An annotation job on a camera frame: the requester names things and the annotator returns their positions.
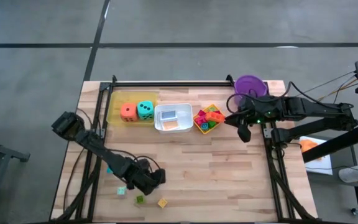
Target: purple bowl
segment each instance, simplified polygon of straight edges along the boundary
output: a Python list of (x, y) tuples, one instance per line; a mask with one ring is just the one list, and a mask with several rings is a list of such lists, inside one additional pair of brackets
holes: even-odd
[[(258, 77), (243, 75), (234, 82), (234, 92), (250, 95), (253, 97), (264, 96), (267, 93), (267, 86)], [(235, 96), (234, 102), (238, 105), (243, 96)]]

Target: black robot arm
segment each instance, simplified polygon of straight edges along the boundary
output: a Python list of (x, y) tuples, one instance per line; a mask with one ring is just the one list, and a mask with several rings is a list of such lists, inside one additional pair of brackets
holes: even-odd
[(148, 195), (158, 185), (165, 183), (164, 169), (151, 172), (147, 159), (137, 160), (111, 152), (103, 145), (96, 133), (85, 129), (83, 119), (74, 113), (64, 112), (52, 124), (52, 128), (63, 139), (75, 141), (102, 158), (113, 174), (127, 184), (128, 189), (137, 187), (145, 195)]
[(243, 97), (237, 112), (228, 116), (226, 124), (238, 128), (237, 133), (244, 141), (250, 141), (248, 125), (276, 121), (300, 121), (307, 117), (321, 117), (308, 124), (291, 129), (275, 128), (271, 134), (274, 145), (286, 146), (287, 142), (299, 136), (317, 133), (327, 129), (349, 131), (358, 125), (353, 118), (351, 106), (346, 103), (332, 104), (312, 102), (300, 97), (262, 96)]

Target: orange die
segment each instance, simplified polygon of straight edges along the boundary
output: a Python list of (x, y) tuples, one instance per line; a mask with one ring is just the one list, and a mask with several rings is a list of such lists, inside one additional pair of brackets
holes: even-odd
[(222, 114), (218, 114), (218, 113), (215, 113), (215, 112), (206, 113), (205, 118), (206, 118), (207, 121), (215, 121), (215, 122), (218, 122), (218, 123), (224, 121), (224, 116)]
[(124, 122), (137, 121), (136, 104), (135, 103), (124, 103), (121, 106), (120, 112), (121, 119)]

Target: white bowl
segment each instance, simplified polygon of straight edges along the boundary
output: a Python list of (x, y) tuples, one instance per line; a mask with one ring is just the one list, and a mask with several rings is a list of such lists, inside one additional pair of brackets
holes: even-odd
[[(177, 112), (178, 116), (178, 129), (174, 130), (163, 130), (161, 123), (161, 111), (171, 111), (174, 110)], [(193, 127), (193, 108), (188, 103), (181, 104), (172, 104), (172, 105), (157, 105), (154, 108), (154, 127), (160, 131), (160, 133), (185, 133), (190, 131)]]

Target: white object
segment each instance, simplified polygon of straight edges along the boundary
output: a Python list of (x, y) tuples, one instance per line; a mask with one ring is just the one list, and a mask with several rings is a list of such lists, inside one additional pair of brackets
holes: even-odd
[[(161, 112), (176, 111), (179, 128), (174, 130), (164, 130), (161, 122)], [(193, 108), (188, 103), (174, 105), (157, 105), (154, 108), (154, 127), (160, 133), (184, 133), (193, 127)]]
[(178, 115), (176, 111), (161, 111), (161, 122), (176, 121)]
[[(306, 136), (302, 136), (302, 137), (299, 138), (299, 140), (307, 140), (307, 139), (309, 139), (311, 141), (314, 141), (317, 144), (322, 144), (322, 143), (326, 142), (325, 140), (306, 137)], [(332, 168), (332, 166), (331, 166), (331, 158), (330, 158), (329, 155), (323, 156), (320, 160), (315, 159), (313, 161), (307, 162), (305, 164), (305, 167), (322, 168), (322, 169), (308, 169), (308, 168), (306, 168), (306, 170), (308, 172), (315, 172), (315, 173), (327, 174), (327, 175), (332, 175), (333, 174), (333, 170), (331, 170), (331, 168)]]
[(339, 171), (339, 178), (345, 183), (353, 183), (358, 181), (358, 166), (341, 169)]

